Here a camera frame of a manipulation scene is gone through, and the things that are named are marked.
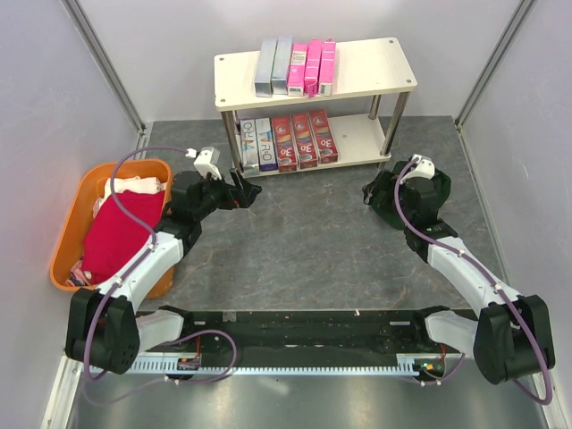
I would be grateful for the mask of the purple silver toothpaste box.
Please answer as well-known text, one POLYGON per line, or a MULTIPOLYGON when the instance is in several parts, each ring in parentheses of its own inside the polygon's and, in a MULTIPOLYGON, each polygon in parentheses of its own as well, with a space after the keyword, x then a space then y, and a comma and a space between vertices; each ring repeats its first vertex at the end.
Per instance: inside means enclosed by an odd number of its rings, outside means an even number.
POLYGON ((240 121, 242 166, 245 172, 259 172, 257 132, 254 119, 240 121))
POLYGON ((260 172, 274 172, 278 170, 275 154, 273 131, 269 118, 255 119, 257 132, 257 147, 260 172))

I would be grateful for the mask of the silver red toothpaste box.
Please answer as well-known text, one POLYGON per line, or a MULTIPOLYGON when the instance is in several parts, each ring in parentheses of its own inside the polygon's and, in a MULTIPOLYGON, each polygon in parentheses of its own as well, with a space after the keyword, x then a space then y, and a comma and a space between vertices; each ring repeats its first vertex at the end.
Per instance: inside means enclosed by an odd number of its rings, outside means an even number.
POLYGON ((298 170, 298 159, 292 137, 290 119, 286 116, 271 119, 279 172, 298 170))

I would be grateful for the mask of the red 3D toothpaste box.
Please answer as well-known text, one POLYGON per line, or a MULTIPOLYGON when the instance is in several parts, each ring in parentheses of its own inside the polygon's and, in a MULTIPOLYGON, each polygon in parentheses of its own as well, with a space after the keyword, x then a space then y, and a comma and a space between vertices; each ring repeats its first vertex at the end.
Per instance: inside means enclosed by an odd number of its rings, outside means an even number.
POLYGON ((320 164, 331 164, 339 160, 339 151, 332 136, 332 131, 324 109, 308 113, 312 132, 315 137, 320 164))
POLYGON ((317 167, 318 156, 307 114, 293 114, 290 120, 300 168, 317 167))

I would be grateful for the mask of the silver toothpaste box small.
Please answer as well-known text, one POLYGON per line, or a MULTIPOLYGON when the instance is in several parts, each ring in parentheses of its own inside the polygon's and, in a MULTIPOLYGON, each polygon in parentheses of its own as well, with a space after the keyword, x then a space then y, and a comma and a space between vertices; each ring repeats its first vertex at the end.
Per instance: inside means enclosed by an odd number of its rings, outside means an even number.
POLYGON ((276 38, 265 38, 260 47, 254 79, 257 97, 270 97, 273 94, 272 73, 276 47, 276 38))

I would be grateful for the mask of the silver Protefix toothpaste box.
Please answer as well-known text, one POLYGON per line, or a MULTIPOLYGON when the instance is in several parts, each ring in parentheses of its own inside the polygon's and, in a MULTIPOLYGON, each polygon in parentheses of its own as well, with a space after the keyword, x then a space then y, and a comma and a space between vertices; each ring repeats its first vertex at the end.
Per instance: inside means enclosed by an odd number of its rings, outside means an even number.
POLYGON ((287 79, 293 45, 292 36, 278 37, 273 59, 271 86, 274 95, 287 95, 287 79))

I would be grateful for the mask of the pink toothpaste box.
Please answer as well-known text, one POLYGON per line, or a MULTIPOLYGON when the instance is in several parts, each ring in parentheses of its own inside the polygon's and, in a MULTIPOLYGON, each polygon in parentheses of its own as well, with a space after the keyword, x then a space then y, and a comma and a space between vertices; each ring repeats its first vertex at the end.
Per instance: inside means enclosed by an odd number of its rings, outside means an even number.
POLYGON ((295 43, 292 47, 289 75, 287 79, 287 95, 302 97, 304 95, 304 78, 307 62, 307 44, 295 43))
POLYGON ((318 77, 318 94, 320 96, 330 96, 332 94, 335 74, 335 58, 336 42, 332 38, 328 38, 322 44, 318 77))
POLYGON ((308 97, 314 97, 318 91, 318 77, 321 64, 323 40, 311 39, 307 46, 307 59, 304 73, 304 90, 308 97))

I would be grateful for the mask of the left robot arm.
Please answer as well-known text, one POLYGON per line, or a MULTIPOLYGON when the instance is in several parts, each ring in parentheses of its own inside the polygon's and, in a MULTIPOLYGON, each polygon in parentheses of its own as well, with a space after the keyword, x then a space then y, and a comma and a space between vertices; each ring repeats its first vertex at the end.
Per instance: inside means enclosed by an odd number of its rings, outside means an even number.
POLYGON ((195 171, 176 174, 171 199, 143 247, 118 273, 93 290, 71 297, 65 354, 84 366, 114 374, 126 373, 139 353, 160 345, 186 351, 196 341, 196 330, 186 324, 186 312, 162 307, 139 315, 147 294, 164 274, 193 248, 201 223, 216 210, 248 208, 260 186, 231 170, 231 182, 195 171))

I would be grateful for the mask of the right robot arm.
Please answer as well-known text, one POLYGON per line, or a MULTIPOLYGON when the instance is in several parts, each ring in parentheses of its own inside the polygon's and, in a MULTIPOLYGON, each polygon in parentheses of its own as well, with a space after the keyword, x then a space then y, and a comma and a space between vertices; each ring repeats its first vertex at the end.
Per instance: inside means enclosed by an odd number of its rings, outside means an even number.
POLYGON ((532 374, 548 380, 555 356, 546 303, 514 290, 483 266, 439 218, 439 191, 435 176, 404 172, 394 185, 394 205, 409 247, 455 287, 477 318, 434 311, 409 329, 411 345, 423 352, 450 345, 471 356, 492 384, 532 374))

